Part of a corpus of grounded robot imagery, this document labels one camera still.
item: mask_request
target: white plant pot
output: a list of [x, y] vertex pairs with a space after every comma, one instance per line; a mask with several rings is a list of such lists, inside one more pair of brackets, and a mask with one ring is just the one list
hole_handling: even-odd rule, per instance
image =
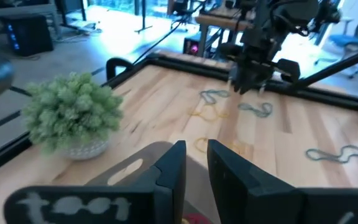
[[95, 140], [87, 144], [74, 144], [72, 147], [62, 149], [60, 154], [72, 160], [85, 160], [94, 158], [107, 150], [108, 140]]

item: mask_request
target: green potted plant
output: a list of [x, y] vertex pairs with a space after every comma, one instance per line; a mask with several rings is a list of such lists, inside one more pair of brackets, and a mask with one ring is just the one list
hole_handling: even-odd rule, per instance
[[109, 133], [119, 129], [120, 96], [91, 81], [90, 73], [30, 84], [31, 102], [22, 110], [33, 144], [48, 154], [90, 159], [107, 149]]

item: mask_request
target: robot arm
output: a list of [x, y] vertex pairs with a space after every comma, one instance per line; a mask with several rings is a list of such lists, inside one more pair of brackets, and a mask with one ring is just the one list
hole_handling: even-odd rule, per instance
[[243, 2], [242, 10], [256, 13], [255, 19], [249, 21], [252, 28], [242, 35], [243, 47], [226, 43], [218, 49], [237, 63], [237, 75], [232, 79], [234, 91], [240, 94], [269, 80], [275, 70], [285, 74], [287, 80], [299, 78], [298, 63], [285, 59], [272, 62], [287, 35], [307, 37], [318, 32], [323, 23], [340, 20], [340, 13], [329, 0], [251, 0]]

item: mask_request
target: artificial plant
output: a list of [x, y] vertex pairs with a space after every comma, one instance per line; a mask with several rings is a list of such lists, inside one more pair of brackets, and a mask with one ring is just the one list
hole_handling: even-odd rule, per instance
[[117, 131], [122, 118], [120, 96], [108, 86], [91, 81], [92, 75], [70, 74], [52, 82], [30, 84], [31, 102], [22, 110], [34, 144], [43, 144], [44, 152], [54, 152], [80, 142], [105, 140], [109, 131]]

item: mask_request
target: wooden table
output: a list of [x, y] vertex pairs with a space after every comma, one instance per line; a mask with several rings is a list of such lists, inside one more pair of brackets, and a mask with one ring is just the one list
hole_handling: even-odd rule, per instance
[[[164, 54], [229, 67], [210, 59]], [[237, 147], [232, 150], [240, 156], [294, 186], [358, 187], [358, 158], [341, 165], [305, 157], [305, 151], [313, 147], [337, 154], [346, 144], [358, 145], [358, 112], [272, 92], [259, 96], [250, 91], [243, 96], [232, 92], [229, 98], [217, 98], [218, 110], [228, 112], [228, 118], [206, 122], [189, 115], [189, 111], [200, 110], [204, 105], [199, 97], [201, 90], [225, 88], [226, 83], [211, 78], [145, 67], [113, 91], [124, 97], [124, 118], [103, 155], [73, 162], [58, 156], [41, 156], [34, 146], [0, 168], [0, 223], [4, 223], [4, 200], [16, 189], [28, 185], [83, 185], [155, 141], [174, 143], [184, 139], [188, 156], [207, 167], [206, 154], [193, 143], [200, 137], [218, 139], [229, 147], [234, 143]], [[273, 113], [268, 118], [258, 118], [249, 111], [239, 111], [240, 102], [254, 106], [270, 102]], [[207, 110], [205, 116], [214, 114]], [[204, 188], [194, 189], [192, 195]], [[218, 222], [216, 214], [211, 219]]]
[[[226, 19], [219, 16], [231, 17], [232, 19]], [[219, 41], [222, 40], [223, 31], [225, 29], [234, 30], [236, 28], [236, 22], [240, 16], [240, 9], [228, 9], [222, 4], [221, 7], [208, 12], [208, 14], [200, 14], [195, 18], [195, 21], [200, 24], [201, 29], [201, 38], [200, 44], [198, 46], [198, 56], [204, 57], [206, 37], [208, 34], [208, 29], [210, 26], [220, 27], [221, 28], [221, 37]], [[240, 21], [237, 31], [242, 31], [246, 29], [250, 24], [246, 21]]]

